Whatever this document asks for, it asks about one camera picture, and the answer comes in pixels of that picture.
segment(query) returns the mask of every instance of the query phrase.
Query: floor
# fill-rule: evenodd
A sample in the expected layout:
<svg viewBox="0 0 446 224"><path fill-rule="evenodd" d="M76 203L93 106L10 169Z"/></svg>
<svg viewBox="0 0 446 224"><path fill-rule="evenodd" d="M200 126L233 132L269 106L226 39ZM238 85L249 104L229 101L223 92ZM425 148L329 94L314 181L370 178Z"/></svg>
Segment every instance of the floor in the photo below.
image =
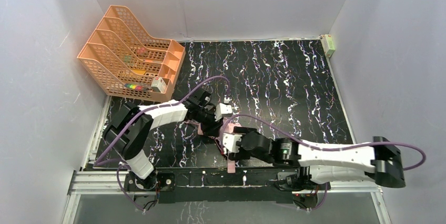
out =
<svg viewBox="0 0 446 224"><path fill-rule="evenodd" d="M352 144L342 106L319 40L184 43L184 60L174 98L180 99L208 77L224 75L231 83L235 113L251 114L276 124L301 139L335 144ZM212 82L206 89L216 103L224 83ZM147 101L113 97L110 117L126 101L138 105ZM243 126L257 127L267 137L277 132L251 119ZM145 152L156 167L224 167L213 140L197 136L197 129L185 123L166 125L153 131ZM106 148L102 140L98 153ZM115 158L111 151L107 158ZM256 160L237 166L259 167Z"/></svg>

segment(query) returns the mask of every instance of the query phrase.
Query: purple cable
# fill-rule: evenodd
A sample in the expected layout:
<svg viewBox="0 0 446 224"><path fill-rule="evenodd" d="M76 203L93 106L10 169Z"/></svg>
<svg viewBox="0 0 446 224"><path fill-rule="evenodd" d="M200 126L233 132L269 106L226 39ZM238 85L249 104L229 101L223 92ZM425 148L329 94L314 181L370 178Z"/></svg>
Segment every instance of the purple cable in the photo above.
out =
<svg viewBox="0 0 446 224"><path fill-rule="evenodd" d="M322 204L325 202L325 199L327 197L327 191L328 191L328 183L325 184L325 190L323 191L323 197L322 200L319 204L317 204L314 208L312 208L311 210L316 210L318 208L320 208L322 206Z"/></svg>
<svg viewBox="0 0 446 224"><path fill-rule="evenodd" d="M104 165L104 164L108 164L109 162L124 162L124 160L122 158L107 159L107 160L104 160L102 162L95 163L95 166L101 166L101 165Z"/></svg>
<svg viewBox="0 0 446 224"><path fill-rule="evenodd" d="M409 166L409 167L405 167L405 168L403 168L403 170L411 170L411 169L415 169L416 167L421 166L421 165L426 161L426 153L424 153L424 151L423 151L422 149L418 148L417 146L411 145L411 144L405 144L405 143L403 143L403 142L389 142L389 141L385 141L385 142L366 142L366 143L364 143L364 144L356 144L356 145L353 145L353 146L340 147L340 148L320 148L320 147L316 147L316 146L313 146L313 145L309 145L309 144L307 144L307 143L301 141L300 139L297 139L296 137L290 135L289 133L284 132L284 131L278 129L278 128L277 128L276 126L274 126L273 124L268 123L268 122L266 122L266 121L264 121L264 120L262 120L262 119L260 119L260 118L257 118L257 117L252 116L252 115L243 115L243 114L233 115L233 116L231 116L231 117L230 117L230 118L223 124L223 126L221 127L221 131L220 131L220 139L219 139L219 140L220 140L220 144L222 143L222 138L223 138L223 133L222 133L222 132L225 131L225 129L226 129L226 127L228 126L228 124L229 124L234 118L236 118L236 117L240 117L240 116L249 117L249 118L258 120L258 121L260 121L261 123L263 123L263 124L265 124L265 125L267 125L267 126L273 128L273 129L277 130L278 132L284 134L286 137L288 137L288 138L290 138L290 139L292 139L292 140L298 142L299 144L304 145L304 146L306 146L306 147L309 147L309 148L311 148L311 149L315 149L315 150L321 150L321 151L341 151L341 150L357 149L357 148L361 148L361 147L373 147L373 146L393 145L393 146L402 146L402 147L406 147L406 148L414 149L414 150L418 151L418 152L421 154L421 156L422 156L421 161L419 161L417 164L412 165L412 166Z"/></svg>
<svg viewBox="0 0 446 224"><path fill-rule="evenodd" d="M119 134L116 136L116 138L110 143L110 145L108 145L108 147L104 150L104 152L102 152L102 154L100 154L100 156L96 159L95 162L95 166L98 166L98 164L100 163L100 161L111 151L111 149L113 148L113 146L116 144L116 142L119 141L119 139L121 138L121 136L123 136L124 132L141 116L143 115L145 112L150 111L150 110L154 110L157 108L162 108L162 107L172 107L172 106L178 106L181 103L183 103L187 98L189 98L190 95L192 95L198 88L200 88L202 85L204 85L205 83L216 79L216 78L222 78L224 80L226 80L227 84L228 84L228 88L226 89L226 95L230 95L231 90L230 90L230 83L228 78L226 78L225 76L214 76L214 77L210 77L206 80L204 80L203 82L201 82L200 84L198 84L194 89L192 89L192 91L190 91L186 96L184 96L183 99L181 99L179 102L174 103L174 104L163 104L163 105L159 105L159 106L154 106L154 107L148 107L142 111L140 111L139 113L137 113L127 124L126 126L121 130L121 132L119 132Z"/></svg>
<svg viewBox="0 0 446 224"><path fill-rule="evenodd" d="M118 185L119 185L119 187L121 188L121 191L123 191L124 195L127 197L127 199L130 200L130 202L132 202L133 205L135 205L135 207L136 207L138 210L141 210L141 211L145 212L146 210L145 210L142 206L136 204L136 202L135 202L135 201L130 197L130 195L124 190L124 187L123 187L122 184L121 184L121 180L119 179L119 171L120 171L122 168L124 168L124 167L125 167L124 165L120 165L120 166L118 167L118 169L116 170L116 179L118 180Z"/></svg>

